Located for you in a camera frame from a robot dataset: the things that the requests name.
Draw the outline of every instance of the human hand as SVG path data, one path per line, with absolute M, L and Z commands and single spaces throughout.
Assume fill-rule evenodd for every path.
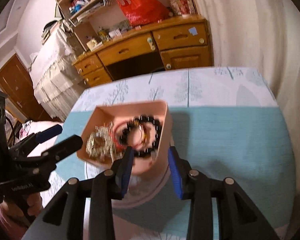
M 27 198 L 28 208 L 28 215 L 30 216 L 38 216 L 40 211 L 43 209 L 42 207 L 42 198 L 40 193 L 34 193 L 28 196 Z M 22 210 L 13 202 L 10 201 L 3 201 L 0 204 L 2 211 L 13 218 L 23 217 L 24 214 Z

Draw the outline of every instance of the red bracelet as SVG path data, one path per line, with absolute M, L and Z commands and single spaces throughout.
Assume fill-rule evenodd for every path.
M 122 122 L 120 122 L 119 124 L 117 124 L 117 125 L 115 126 L 115 128 L 113 129 L 113 132 L 109 132 L 109 134 L 110 134 L 112 140 L 114 141 L 114 143 L 116 144 L 116 147 L 117 147 L 119 150 L 125 149 L 127 146 L 124 146 L 124 145 L 122 145 L 122 144 L 120 144 L 120 143 L 118 142 L 118 140 L 117 140 L 117 138 L 116 138 L 116 132 L 117 132 L 117 130 L 118 130 L 118 128 L 119 128 L 120 126 L 126 124 L 127 122 L 129 122 L 129 121 L 122 121 Z M 142 144 L 144 144 L 144 143 L 145 143 L 145 140 L 146 140 L 146 138 L 147 138 L 145 126 L 144 126 L 142 123 L 138 123 L 138 125 L 142 128 L 142 132 L 143 132 L 143 133 L 142 133 L 142 135 L 141 135 L 141 141 L 131 146 L 133 149 L 136 149 L 137 147 L 139 147 L 139 146 L 141 146 Z

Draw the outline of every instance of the curtain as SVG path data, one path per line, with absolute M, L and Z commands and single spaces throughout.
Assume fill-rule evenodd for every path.
M 284 114 L 296 161 L 292 235 L 300 225 L 300 12 L 291 0 L 195 3 L 210 24 L 214 65 L 257 68 Z

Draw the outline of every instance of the gold jewelry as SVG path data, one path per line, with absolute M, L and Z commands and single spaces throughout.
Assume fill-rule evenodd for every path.
M 113 123 L 108 126 L 96 126 L 96 130 L 91 133 L 87 140 L 86 152 L 90 158 L 104 162 L 105 158 L 111 158 L 112 162 L 122 154 L 117 153 L 114 141 L 111 139 L 110 131 Z

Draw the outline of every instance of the white lace cloth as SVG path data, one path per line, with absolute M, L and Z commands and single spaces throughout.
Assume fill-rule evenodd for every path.
M 74 50 L 67 43 L 67 35 L 58 27 L 41 48 L 37 58 L 29 71 L 33 88 L 35 89 L 45 72 L 52 64 L 60 61 L 64 56 L 73 54 Z
M 53 63 L 34 89 L 35 98 L 51 118 L 59 117 L 64 121 L 87 88 L 83 77 L 72 66 L 75 59 L 76 56 L 70 54 Z

